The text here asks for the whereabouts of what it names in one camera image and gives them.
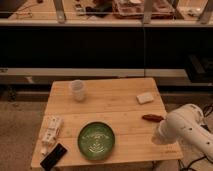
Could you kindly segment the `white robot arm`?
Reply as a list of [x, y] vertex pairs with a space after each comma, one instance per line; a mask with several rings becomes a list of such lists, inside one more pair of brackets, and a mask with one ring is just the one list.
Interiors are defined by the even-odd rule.
[[213, 162], [213, 134], [201, 126], [204, 114], [195, 104], [185, 104], [171, 112], [160, 121], [152, 136], [158, 145], [173, 144], [184, 139], [203, 152]]

